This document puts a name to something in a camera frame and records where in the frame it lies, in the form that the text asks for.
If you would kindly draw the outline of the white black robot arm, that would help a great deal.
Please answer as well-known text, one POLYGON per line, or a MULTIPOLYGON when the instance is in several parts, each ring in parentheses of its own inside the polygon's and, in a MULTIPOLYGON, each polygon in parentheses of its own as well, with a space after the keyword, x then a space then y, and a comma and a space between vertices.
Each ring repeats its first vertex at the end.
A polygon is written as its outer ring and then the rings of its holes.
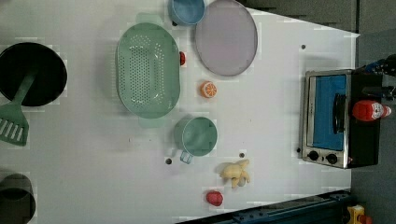
MULTIPOLYGON (((370 63, 363 67, 363 73, 365 75, 381 75, 381 76, 392 76, 396 75, 396 55, 391 54, 387 59, 381 59, 377 62, 370 63)), ((368 95, 385 98, 389 101, 395 99, 395 87, 365 87, 363 92, 368 95)))

